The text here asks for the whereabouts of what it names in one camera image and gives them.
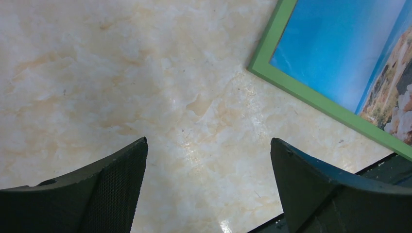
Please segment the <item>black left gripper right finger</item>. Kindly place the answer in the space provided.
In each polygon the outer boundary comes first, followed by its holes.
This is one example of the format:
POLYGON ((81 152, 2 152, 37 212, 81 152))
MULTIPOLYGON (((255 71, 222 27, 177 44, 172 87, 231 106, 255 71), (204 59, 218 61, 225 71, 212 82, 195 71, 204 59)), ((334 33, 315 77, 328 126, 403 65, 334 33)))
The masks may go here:
POLYGON ((347 172, 279 138, 270 155, 291 233, 411 232, 411 188, 347 172))

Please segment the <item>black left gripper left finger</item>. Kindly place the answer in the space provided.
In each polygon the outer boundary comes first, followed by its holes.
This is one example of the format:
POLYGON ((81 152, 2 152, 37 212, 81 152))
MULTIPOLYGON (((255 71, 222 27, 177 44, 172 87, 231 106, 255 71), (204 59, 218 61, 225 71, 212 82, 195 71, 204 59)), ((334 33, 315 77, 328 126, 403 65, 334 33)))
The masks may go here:
POLYGON ((36 186, 0 192, 3 233, 128 233, 148 156, 145 137, 36 186))

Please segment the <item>green wooden picture frame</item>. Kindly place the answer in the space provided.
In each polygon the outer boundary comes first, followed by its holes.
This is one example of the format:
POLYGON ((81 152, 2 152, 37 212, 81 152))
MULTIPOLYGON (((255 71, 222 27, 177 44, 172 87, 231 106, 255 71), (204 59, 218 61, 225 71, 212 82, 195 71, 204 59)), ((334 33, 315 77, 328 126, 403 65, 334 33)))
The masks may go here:
POLYGON ((362 119, 360 116, 340 106, 330 98, 309 87, 309 85, 304 84, 270 63, 297 4, 296 0, 279 0, 277 2, 247 66, 247 70, 345 126, 393 152, 411 159, 411 146, 380 130, 372 123, 368 123, 365 119, 362 119))

